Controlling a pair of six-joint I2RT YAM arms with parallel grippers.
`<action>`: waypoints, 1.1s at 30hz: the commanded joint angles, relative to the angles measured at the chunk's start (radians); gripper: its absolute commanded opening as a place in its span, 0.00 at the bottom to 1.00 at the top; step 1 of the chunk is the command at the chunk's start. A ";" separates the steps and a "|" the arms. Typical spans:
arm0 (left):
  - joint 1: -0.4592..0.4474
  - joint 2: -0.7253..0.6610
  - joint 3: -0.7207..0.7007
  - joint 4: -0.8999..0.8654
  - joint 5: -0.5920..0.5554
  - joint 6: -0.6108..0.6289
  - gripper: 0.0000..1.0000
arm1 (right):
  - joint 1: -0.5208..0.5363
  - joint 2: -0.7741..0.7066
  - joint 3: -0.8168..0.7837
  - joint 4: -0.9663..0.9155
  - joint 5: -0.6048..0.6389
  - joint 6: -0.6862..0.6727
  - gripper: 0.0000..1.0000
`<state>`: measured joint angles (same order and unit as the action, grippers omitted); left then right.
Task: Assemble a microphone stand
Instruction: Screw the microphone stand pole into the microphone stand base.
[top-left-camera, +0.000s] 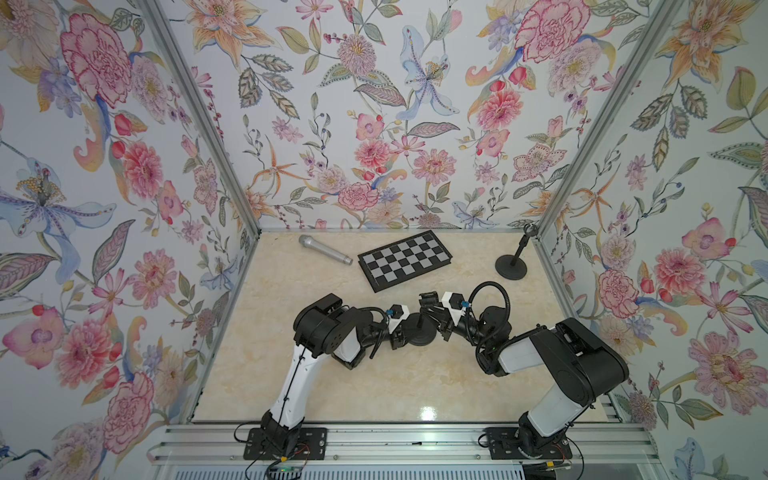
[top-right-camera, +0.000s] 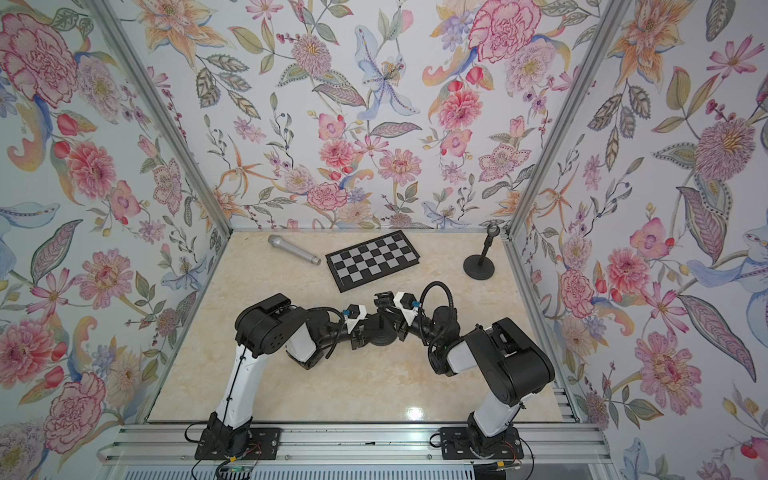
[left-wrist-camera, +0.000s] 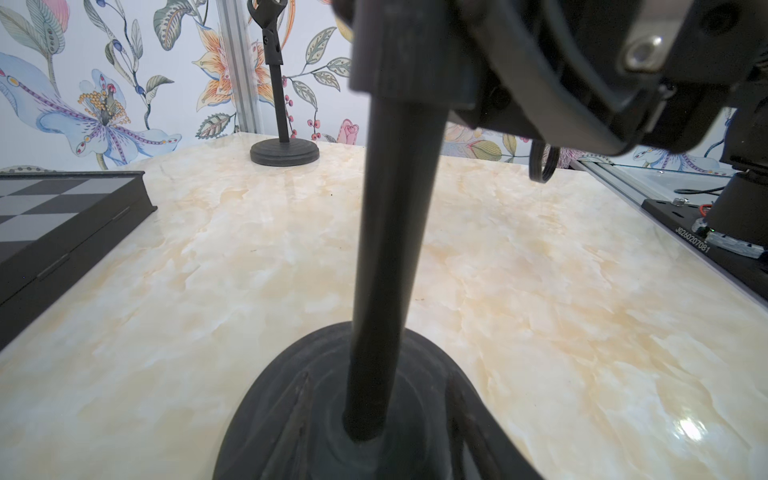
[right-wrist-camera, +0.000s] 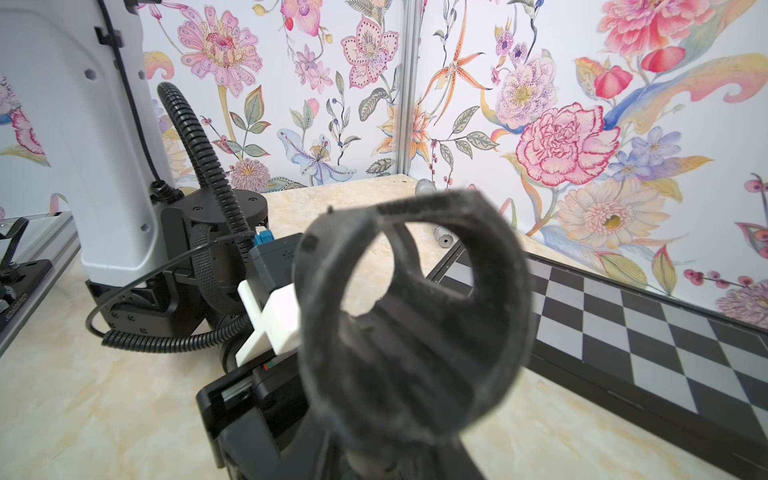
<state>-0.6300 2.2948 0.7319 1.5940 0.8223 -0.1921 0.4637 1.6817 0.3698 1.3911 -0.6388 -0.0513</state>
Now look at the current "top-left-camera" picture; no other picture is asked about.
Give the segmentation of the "black round disc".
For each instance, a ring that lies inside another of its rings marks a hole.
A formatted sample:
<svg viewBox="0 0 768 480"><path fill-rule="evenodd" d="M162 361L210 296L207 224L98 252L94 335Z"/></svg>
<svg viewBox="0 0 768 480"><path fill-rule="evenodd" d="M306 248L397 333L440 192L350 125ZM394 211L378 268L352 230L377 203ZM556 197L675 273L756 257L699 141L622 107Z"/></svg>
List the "black round disc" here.
<svg viewBox="0 0 768 480"><path fill-rule="evenodd" d="M437 327L433 320L420 313L410 314L400 323L406 344L427 346L434 341Z"/></svg>

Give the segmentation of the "black round stand base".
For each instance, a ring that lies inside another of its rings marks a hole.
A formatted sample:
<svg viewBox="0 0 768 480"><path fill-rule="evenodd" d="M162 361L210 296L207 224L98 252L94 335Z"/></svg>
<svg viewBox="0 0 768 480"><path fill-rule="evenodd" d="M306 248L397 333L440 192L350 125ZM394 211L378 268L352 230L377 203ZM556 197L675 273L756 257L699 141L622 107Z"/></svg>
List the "black round stand base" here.
<svg viewBox="0 0 768 480"><path fill-rule="evenodd" d="M496 272L508 280L521 280L528 273L528 267L518 255L501 255L495 261Z"/></svg>

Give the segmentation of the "black microphone stand pole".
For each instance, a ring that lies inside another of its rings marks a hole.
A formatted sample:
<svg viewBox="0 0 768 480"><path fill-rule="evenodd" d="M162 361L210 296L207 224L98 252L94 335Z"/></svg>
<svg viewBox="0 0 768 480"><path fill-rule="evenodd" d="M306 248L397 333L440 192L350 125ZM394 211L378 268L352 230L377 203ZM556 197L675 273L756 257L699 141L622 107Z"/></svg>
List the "black microphone stand pole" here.
<svg viewBox="0 0 768 480"><path fill-rule="evenodd" d="M513 260L512 260L512 264L516 264L519 261L520 256L523 253L523 251L525 250L525 248L527 247L529 241L530 241L530 236L528 234L524 234L521 237L520 242L519 242L518 247L517 247L517 250L516 250L516 252L514 254L514 257L513 257Z"/></svg>

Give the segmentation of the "black microphone clip holder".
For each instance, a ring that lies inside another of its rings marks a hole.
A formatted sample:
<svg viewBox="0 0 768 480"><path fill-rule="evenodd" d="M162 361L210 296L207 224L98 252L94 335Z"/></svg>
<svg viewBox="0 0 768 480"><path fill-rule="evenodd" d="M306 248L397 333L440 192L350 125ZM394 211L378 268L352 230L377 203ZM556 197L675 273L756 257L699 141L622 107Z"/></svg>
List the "black microphone clip holder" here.
<svg viewBox="0 0 768 480"><path fill-rule="evenodd" d="M525 234L526 236L528 236L529 238L535 238L535 237L537 237L537 236L538 236L538 233L539 233L539 227L538 227L538 225L537 225L537 224L535 224L535 223L529 223L529 224L526 224L526 225L523 227L523 232L524 232L524 234Z"/></svg>

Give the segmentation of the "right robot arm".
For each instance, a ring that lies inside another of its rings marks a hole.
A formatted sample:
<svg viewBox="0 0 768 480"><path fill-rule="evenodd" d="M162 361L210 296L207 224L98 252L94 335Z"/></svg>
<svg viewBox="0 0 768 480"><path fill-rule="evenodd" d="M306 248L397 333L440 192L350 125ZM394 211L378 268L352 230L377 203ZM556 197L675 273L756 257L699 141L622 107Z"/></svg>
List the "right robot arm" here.
<svg viewBox="0 0 768 480"><path fill-rule="evenodd" d="M512 336L510 305L490 306L477 316L460 294L423 300L420 313L446 340L457 334L474 346L475 359L487 375L503 377L546 368L553 386L517 422L517 446L528 457L541 455L563 440L567 429L599 396L629 377L621 355L574 318Z"/></svg>

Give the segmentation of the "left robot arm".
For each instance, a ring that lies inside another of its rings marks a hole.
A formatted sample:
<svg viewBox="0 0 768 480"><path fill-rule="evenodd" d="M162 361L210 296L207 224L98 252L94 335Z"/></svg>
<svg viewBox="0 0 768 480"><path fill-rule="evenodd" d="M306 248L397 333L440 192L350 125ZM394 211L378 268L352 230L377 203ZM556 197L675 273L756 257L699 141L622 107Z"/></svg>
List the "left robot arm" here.
<svg viewBox="0 0 768 480"><path fill-rule="evenodd" d="M277 400L262 416L260 429L274 443L296 436L325 362L334 359L352 370L364 358L373 359L409 315L405 305L356 308L333 293L304 308L293 323L291 366Z"/></svg>

